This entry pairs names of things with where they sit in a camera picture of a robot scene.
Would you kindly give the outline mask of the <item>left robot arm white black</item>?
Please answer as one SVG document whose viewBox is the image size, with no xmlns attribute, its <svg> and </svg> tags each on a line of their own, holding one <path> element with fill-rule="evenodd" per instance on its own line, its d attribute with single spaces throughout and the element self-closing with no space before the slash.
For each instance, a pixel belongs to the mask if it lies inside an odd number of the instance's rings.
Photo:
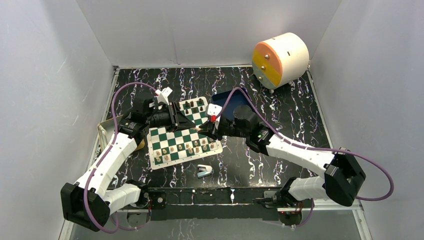
<svg viewBox="0 0 424 240">
<path fill-rule="evenodd" d="M 139 102 L 114 123 L 112 139 L 99 158 L 75 183 L 65 183 L 60 191 L 65 220 L 110 234 L 113 230 L 105 228 L 105 224 L 112 214 L 128 205 L 145 208 L 151 204 L 147 185 L 135 180 L 108 190 L 121 165 L 150 128 L 165 128 L 169 133 L 195 128 L 176 102 L 158 103 L 153 98 Z"/>
</svg>

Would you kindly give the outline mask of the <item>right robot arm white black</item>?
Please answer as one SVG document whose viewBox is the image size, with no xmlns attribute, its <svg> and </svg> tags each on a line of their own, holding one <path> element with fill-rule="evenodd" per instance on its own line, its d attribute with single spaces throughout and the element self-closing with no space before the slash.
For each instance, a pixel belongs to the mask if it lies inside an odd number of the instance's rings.
<svg viewBox="0 0 424 240">
<path fill-rule="evenodd" d="M 306 199 L 330 199 L 345 207 L 353 204 L 366 179 L 354 156 L 344 149 L 326 152 L 289 141 L 259 121 L 259 116 L 247 105 L 237 106 L 233 119 L 219 116 L 221 110 L 216 104 L 206 107 L 207 121 L 200 125 L 200 134 L 214 140 L 224 136 L 244 138 L 254 152 L 287 160 L 316 174 L 308 178 L 290 178 L 278 193 L 261 201 L 264 205 L 295 207 Z"/>
</svg>

